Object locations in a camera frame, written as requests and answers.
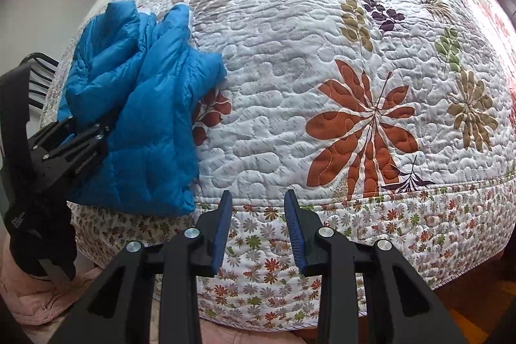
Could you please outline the blue puffer jacket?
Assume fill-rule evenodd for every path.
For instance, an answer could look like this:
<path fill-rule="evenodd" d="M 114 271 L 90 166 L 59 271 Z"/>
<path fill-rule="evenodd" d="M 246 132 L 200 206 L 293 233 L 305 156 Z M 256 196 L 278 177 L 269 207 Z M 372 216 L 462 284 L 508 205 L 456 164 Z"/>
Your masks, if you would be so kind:
<path fill-rule="evenodd" d="M 81 129 L 111 129 L 107 156 L 68 194 L 70 202 L 143 216 L 194 211 L 193 114 L 226 68 L 220 54 L 191 45 L 191 16 L 185 4 L 157 18 L 119 1 L 82 31 L 58 117 L 74 117 Z"/>

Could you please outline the black metal chair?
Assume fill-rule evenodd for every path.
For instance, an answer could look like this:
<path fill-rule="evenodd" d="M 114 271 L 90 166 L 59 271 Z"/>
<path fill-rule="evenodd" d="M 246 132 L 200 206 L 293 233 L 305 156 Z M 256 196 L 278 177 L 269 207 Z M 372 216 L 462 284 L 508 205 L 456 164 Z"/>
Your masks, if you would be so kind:
<path fill-rule="evenodd" d="M 28 64 L 30 66 L 29 105 L 41 111 L 59 62 L 43 52 L 32 52 L 20 64 Z"/>

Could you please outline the floral quilted bedspread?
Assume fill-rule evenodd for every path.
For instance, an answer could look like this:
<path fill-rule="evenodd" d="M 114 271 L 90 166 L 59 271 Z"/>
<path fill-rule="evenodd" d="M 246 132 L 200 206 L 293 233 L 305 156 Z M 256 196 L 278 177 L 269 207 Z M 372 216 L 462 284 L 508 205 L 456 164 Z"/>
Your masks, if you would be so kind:
<path fill-rule="evenodd" d="M 98 0 L 92 14 L 117 0 Z M 498 255 L 515 226 L 515 109 L 463 0 L 132 0 L 193 14 L 223 84 L 193 117 L 198 212 L 233 217 L 202 316 L 233 328 L 317 323 L 283 197 L 350 240 L 387 239 L 438 287 Z"/>

